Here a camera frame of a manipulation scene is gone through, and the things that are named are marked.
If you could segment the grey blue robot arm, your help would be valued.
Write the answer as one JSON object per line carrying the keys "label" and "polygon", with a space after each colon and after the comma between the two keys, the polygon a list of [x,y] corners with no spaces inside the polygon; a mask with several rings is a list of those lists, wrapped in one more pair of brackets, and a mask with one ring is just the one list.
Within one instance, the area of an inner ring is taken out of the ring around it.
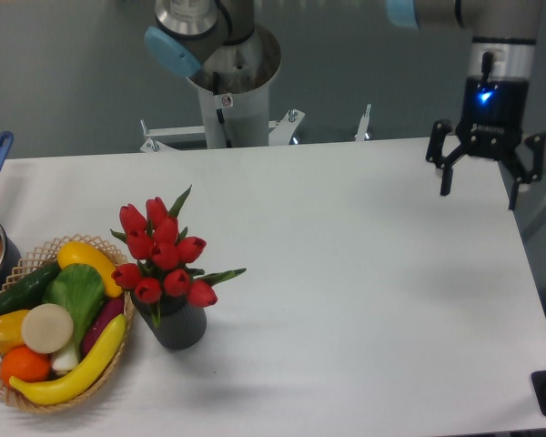
{"label": "grey blue robot arm", "polygon": [[[539,1],[389,1],[392,24],[457,27],[472,33],[468,76],[458,124],[436,121],[426,159],[451,189],[454,164],[465,156],[500,162],[511,174],[510,197],[542,178],[546,134],[525,136],[522,120],[542,4]],[[171,73],[214,99],[213,116],[230,146],[223,110],[235,95],[258,90],[278,72],[280,49],[255,21],[250,1],[158,1],[145,32],[148,52]]]}

